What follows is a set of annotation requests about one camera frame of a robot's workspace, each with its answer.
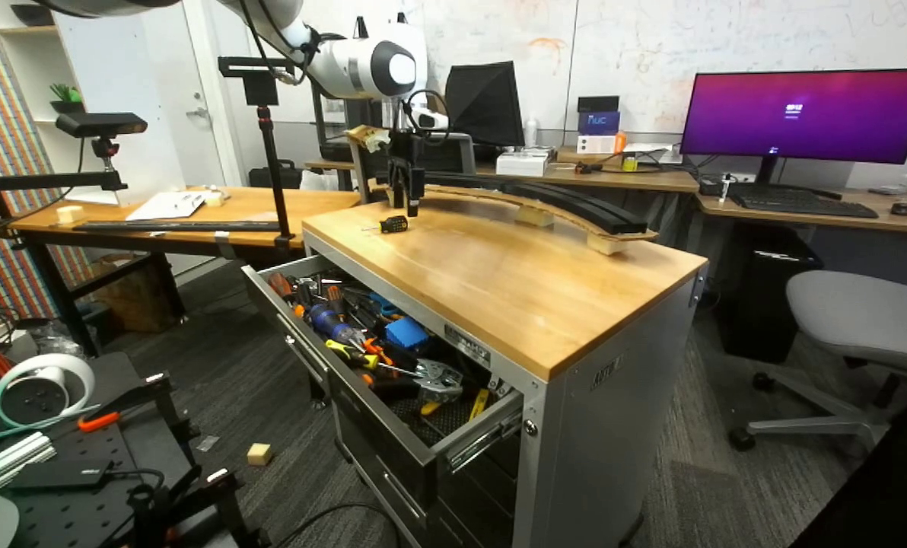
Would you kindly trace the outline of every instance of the black stand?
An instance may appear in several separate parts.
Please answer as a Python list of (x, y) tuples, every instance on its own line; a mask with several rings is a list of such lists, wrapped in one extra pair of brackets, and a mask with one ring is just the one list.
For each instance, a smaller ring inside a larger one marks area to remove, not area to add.
[(271, 76), (274, 68), (289, 71), (292, 64), (277, 60), (277, 57), (219, 57), (219, 72), (221, 76), (241, 76), (246, 103), (260, 110), (260, 129), (262, 129), (262, 139), (264, 139), (264, 159), (269, 159), (274, 209), (277, 209), (277, 230), (281, 230), (277, 244), (289, 245), (292, 244), (292, 229), (289, 229), (289, 209), (282, 205), (281, 160), (277, 160), (274, 122), (271, 122), (271, 103), (277, 103), (277, 85), (274, 85), (274, 76)]

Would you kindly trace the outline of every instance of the computer tower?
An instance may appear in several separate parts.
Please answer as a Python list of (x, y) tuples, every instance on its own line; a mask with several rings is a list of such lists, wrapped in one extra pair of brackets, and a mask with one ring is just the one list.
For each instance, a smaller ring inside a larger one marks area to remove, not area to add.
[(740, 226), (728, 244), (732, 280), (715, 306), (722, 348), (732, 356), (785, 362), (796, 323), (785, 283), (818, 255), (783, 226)]

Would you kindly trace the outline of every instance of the keyboard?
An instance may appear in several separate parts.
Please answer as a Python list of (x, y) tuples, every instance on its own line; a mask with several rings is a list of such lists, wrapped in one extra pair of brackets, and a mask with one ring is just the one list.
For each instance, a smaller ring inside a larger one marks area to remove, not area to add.
[(875, 209), (865, 205), (838, 200), (810, 189), (729, 186), (728, 198), (748, 209), (875, 218)]

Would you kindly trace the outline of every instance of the computer monitor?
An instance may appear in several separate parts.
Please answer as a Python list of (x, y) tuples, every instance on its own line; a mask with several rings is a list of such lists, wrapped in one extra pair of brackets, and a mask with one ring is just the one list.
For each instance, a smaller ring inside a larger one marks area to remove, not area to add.
[(696, 72), (681, 155), (907, 160), (907, 71)]
[(447, 122), (474, 139), (479, 160), (524, 146), (513, 60), (452, 64), (445, 85)]

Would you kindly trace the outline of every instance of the gray carpet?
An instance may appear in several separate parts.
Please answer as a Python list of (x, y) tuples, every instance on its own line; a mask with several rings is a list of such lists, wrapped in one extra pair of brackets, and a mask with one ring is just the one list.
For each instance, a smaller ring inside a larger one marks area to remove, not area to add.
[[(126, 335), (107, 351), (126, 351), (141, 373), (167, 372), (176, 403), (196, 426), (217, 439), (199, 460), (205, 471), (233, 469), (242, 480), (246, 518), (277, 545), (398, 545), (380, 510), (348, 504), (298, 540), (294, 523), (338, 504), (372, 503), (356, 471), (334, 448), (329, 409), (314, 409), (306, 378), (282, 351), (282, 338), (246, 298), (233, 264), (183, 285), (189, 323), (161, 335)], [(788, 392), (748, 387), (758, 362), (717, 348), (713, 314), (699, 311), (673, 404), (651, 465), (644, 521), (637, 548), (777, 548), (788, 545), (862, 462), (853, 442), (785, 439), (758, 442), (740, 452), (728, 426), (752, 418), (806, 414)], [(818, 387), (866, 400), (875, 378), (846, 372), (834, 356), (796, 341), (785, 367), (800, 367)], [(253, 442), (277, 456), (264, 469), (242, 462)]]

